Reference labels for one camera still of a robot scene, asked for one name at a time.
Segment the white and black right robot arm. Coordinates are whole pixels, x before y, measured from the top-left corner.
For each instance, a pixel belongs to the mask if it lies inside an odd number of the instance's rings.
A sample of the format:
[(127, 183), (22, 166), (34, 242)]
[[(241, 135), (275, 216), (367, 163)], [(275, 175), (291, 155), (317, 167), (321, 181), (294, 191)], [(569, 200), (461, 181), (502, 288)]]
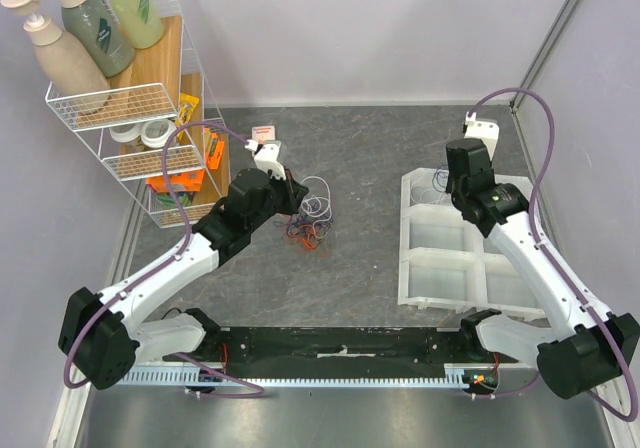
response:
[(554, 394), (572, 398), (622, 375), (639, 341), (631, 314), (615, 315), (575, 275), (543, 232), (535, 233), (525, 195), (497, 182), (486, 145), (446, 146), (446, 191), (462, 218), (498, 248), (531, 289), (549, 325), (517, 322), (495, 309), (464, 320), (458, 349), (467, 360), (491, 352), (538, 370)]

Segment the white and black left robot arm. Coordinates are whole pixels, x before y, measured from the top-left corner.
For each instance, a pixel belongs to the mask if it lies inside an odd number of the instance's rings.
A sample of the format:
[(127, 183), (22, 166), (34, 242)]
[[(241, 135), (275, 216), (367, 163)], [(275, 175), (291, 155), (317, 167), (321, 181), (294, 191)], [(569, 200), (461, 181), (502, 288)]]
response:
[(82, 287), (69, 297), (58, 340), (65, 366), (104, 390), (154, 358), (189, 353), (211, 360), (220, 346), (218, 327), (201, 310), (154, 322), (148, 316), (244, 250), (274, 215), (296, 214), (308, 193), (291, 174), (278, 179), (258, 168), (241, 170), (227, 195), (176, 246), (115, 285), (97, 293)]

